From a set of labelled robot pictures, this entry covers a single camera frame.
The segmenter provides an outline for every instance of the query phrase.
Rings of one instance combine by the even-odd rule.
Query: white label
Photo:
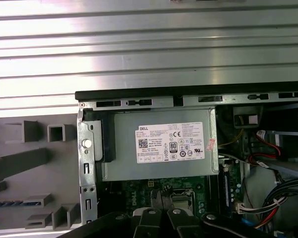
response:
[[[268,169],[269,167],[266,165],[266,164],[264,164],[263,162],[260,162],[260,161],[256,161],[261,167],[263,167],[263,168],[266,168],[266,169]]]
[[[266,131],[265,130],[259,130],[256,135],[261,138],[262,140],[265,140],[265,134],[266,134]]]
[[[249,124],[258,124],[258,116],[253,115],[248,117]]]
[[[140,125],[136,134],[137,163],[204,159],[202,122]]]

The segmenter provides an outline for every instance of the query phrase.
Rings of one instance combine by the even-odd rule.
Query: white cable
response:
[[[287,200],[286,197],[282,197],[278,200],[274,199],[274,203],[272,203],[271,205],[269,206],[266,206],[266,207],[261,207],[261,208],[247,208],[247,207],[243,207],[241,206],[241,210],[243,211],[257,211],[257,210],[262,210],[262,209],[270,209],[272,207],[277,207],[277,206],[280,206],[281,204],[283,204],[285,201]]]

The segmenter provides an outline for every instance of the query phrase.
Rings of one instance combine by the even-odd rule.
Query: metal frame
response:
[[[75,114],[75,91],[264,82],[298,82],[298,0],[0,1],[0,118]]]

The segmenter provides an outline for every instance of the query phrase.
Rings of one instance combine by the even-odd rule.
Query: yellow wire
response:
[[[241,116],[238,116],[238,117],[239,117],[239,119],[240,119],[241,124],[244,125],[244,120],[243,120],[243,118],[242,118]],[[243,135],[243,133],[244,133],[244,129],[241,129],[241,130],[239,131],[239,134],[238,134],[232,141],[230,141],[230,142],[228,142],[228,143],[225,143],[225,144],[221,144],[221,145],[219,145],[219,146],[230,145],[230,144],[232,144],[232,143],[238,141],[239,138]]]

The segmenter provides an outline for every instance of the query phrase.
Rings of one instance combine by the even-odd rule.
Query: screw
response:
[[[121,220],[121,219],[124,219],[124,216],[120,215],[116,217],[116,220]]]
[[[181,213],[181,211],[180,211],[179,209],[174,209],[172,212],[173,212],[174,214],[180,214],[180,213]]]
[[[207,219],[209,219],[209,220],[215,220],[216,219],[216,216],[214,216],[212,214],[208,214],[207,215]]]
[[[92,146],[92,142],[91,140],[89,139],[85,139],[81,142],[81,145],[84,147],[84,148],[89,148]]]

